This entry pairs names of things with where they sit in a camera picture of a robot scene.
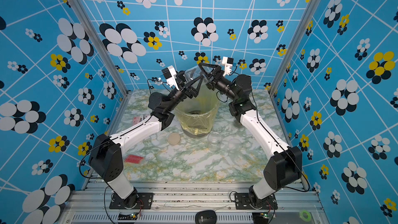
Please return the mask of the clear plastic tea jar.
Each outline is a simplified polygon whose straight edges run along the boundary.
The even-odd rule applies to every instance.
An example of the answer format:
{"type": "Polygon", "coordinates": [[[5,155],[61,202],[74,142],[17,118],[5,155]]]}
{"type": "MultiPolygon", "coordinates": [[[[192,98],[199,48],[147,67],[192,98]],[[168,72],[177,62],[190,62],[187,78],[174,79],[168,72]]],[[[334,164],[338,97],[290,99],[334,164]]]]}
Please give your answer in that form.
{"type": "Polygon", "coordinates": [[[216,152],[220,149],[221,146],[221,142],[222,142],[222,136],[217,133],[217,132],[211,132],[208,137],[208,146],[209,146],[209,150],[216,152]]]}

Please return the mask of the round wooden jar lid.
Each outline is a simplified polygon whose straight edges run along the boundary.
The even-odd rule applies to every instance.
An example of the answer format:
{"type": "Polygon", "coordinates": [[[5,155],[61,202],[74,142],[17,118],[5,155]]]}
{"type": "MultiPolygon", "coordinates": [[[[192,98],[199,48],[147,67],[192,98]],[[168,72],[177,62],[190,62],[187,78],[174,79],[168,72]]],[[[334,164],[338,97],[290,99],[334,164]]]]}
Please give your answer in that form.
{"type": "Polygon", "coordinates": [[[172,146],[178,145],[181,141],[181,136],[180,134],[173,132],[169,134],[167,141],[172,146]]]}

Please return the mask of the jar with wooden lid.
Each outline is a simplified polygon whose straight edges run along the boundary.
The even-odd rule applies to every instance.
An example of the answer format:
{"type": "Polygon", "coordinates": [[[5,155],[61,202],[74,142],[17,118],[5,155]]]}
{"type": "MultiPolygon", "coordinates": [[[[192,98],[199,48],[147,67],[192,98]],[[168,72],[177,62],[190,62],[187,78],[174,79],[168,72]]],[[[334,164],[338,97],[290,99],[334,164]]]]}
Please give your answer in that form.
{"type": "Polygon", "coordinates": [[[197,78],[202,78],[203,83],[208,82],[208,79],[205,76],[205,73],[202,71],[202,69],[198,65],[185,70],[184,77],[185,77],[187,83],[189,83],[197,78]]]}

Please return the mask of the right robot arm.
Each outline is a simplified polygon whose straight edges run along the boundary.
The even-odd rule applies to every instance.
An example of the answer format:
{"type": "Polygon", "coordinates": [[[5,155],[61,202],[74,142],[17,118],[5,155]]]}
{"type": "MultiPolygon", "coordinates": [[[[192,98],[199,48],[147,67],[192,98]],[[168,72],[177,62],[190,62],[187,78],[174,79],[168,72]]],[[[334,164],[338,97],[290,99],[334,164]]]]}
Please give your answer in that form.
{"type": "Polygon", "coordinates": [[[201,73],[210,90],[231,99],[230,113],[260,144],[268,159],[263,178],[250,187],[248,197],[254,208],[262,208],[274,193],[302,177],[302,152],[284,142],[260,117],[252,93],[251,77],[238,75],[233,81],[224,76],[221,66],[201,63],[201,73]]]}

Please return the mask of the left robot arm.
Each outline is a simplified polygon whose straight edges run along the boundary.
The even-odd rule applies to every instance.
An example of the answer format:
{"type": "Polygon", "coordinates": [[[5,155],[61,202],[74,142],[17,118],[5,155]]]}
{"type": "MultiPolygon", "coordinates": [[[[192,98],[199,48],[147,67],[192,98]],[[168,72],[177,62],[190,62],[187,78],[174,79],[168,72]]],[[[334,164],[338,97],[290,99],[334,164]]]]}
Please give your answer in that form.
{"type": "Polygon", "coordinates": [[[181,71],[176,76],[169,76],[176,84],[169,94],[151,93],[148,107],[152,112],[147,118],[111,136],[99,135],[90,150],[88,164],[121,200],[122,208],[132,209],[140,201],[136,188],[123,172],[125,153],[147,137],[166,129],[174,119],[172,110],[186,98],[197,97],[200,92],[205,78],[203,73],[191,80],[185,74],[181,71]]]}

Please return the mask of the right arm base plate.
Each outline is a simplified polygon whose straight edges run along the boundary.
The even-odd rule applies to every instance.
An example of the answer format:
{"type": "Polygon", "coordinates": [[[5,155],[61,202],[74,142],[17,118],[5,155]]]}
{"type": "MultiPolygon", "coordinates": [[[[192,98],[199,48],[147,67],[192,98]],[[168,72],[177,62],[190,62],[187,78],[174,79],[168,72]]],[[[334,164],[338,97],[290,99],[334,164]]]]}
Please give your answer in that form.
{"type": "Polygon", "coordinates": [[[233,201],[237,210],[277,210],[278,205],[273,195],[258,199],[252,193],[235,193],[233,201]]]}

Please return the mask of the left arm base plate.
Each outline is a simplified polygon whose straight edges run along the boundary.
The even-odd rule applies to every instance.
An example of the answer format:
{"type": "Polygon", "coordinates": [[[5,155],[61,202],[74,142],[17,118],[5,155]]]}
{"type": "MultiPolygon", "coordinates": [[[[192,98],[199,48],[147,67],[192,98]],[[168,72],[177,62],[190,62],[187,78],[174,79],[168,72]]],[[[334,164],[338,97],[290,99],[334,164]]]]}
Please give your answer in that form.
{"type": "Polygon", "coordinates": [[[154,193],[137,193],[132,197],[121,199],[116,193],[112,194],[110,209],[151,209],[154,193]]]}

